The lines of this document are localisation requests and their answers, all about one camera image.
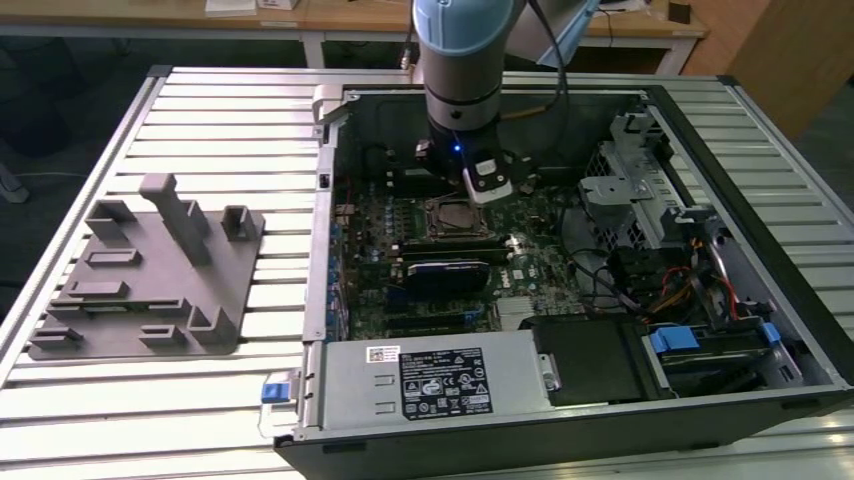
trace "aluminum slotted table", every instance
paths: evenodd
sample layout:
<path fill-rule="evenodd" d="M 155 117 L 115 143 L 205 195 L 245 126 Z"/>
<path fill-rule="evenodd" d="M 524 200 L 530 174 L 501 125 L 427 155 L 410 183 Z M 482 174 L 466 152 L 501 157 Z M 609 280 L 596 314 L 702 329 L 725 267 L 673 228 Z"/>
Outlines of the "aluminum slotted table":
<path fill-rule="evenodd" d="M 508 84 L 554 84 L 509 73 Z M 844 327 L 854 332 L 854 216 L 741 87 L 710 77 L 576 75 L 572 85 L 664 85 Z M 302 363 L 303 308 L 322 135 L 322 84 L 406 84 L 399 71 L 155 68 L 0 327 L 0 470 L 11 478 L 301 479 L 258 432 L 261 388 Z M 694 198 L 685 163 L 674 166 Z M 203 209 L 247 205 L 266 232 L 233 355 L 37 362 L 27 339 L 90 232 L 93 201 L 135 195 L 143 174 L 174 172 Z M 294 412 L 279 412 L 282 422 Z M 850 478 L 852 410 L 797 420 L 734 445 L 468 478 Z"/>

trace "power supply label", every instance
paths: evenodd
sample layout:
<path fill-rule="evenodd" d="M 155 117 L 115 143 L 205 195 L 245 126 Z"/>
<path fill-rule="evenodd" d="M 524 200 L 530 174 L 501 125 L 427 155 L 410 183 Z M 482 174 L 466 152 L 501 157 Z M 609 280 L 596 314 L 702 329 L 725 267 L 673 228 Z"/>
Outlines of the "power supply label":
<path fill-rule="evenodd" d="M 402 353 L 401 393 L 407 420 L 493 413 L 480 348 Z"/>

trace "table leg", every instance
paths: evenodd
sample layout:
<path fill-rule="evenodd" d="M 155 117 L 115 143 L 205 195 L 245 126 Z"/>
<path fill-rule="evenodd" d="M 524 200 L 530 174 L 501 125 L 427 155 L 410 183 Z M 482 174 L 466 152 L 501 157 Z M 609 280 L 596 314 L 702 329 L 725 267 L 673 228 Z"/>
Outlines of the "table leg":
<path fill-rule="evenodd" d="M 673 45 L 665 54 L 665 58 L 662 58 L 662 63 L 658 65 L 657 75 L 680 75 L 682 73 L 682 67 L 689 61 L 696 44 L 697 38 L 673 40 Z"/>
<path fill-rule="evenodd" d="M 301 35 L 303 48 L 306 49 L 306 64 L 309 68 L 326 68 L 323 58 L 323 32 L 303 32 Z"/>

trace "red wire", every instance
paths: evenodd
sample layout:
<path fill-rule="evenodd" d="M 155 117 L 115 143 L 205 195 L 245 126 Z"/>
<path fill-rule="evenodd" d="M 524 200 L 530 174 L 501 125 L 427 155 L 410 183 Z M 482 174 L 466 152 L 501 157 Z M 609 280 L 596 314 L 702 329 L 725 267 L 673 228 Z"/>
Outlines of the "red wire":
<path fill-rule="evenodd" d="M 730 281 L 724 277 L 716 277 L 718 281 L 724 284 L 728 289 L 729 297 L 730 297 L 730 315 L 733 315 L 733 320 L 738 320 L 738 309 L 736 307 L 736 288 Z"/>
<path fill-rule="evenodd" d="M 662 297 L 668 293 L 668 280 L 670 279 L 670 275 L 677 272 L 684 272 L 686 270 L 692 270 L 689 267 L 673 267 L 668 269 L 665 276 L 662 277 Z"/>

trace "cpu socket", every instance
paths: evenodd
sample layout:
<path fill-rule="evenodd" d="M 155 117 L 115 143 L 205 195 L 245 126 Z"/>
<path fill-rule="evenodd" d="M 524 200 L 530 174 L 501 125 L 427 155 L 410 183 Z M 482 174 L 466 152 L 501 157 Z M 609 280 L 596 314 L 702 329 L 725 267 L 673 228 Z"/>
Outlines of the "cpu socket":
<path fill-rule="evenodd" d="M 490 235 L 484 212 L 468 200 L 429 200 L 425 211 L 429 234 L 434 239 L 470 239 Z"/>

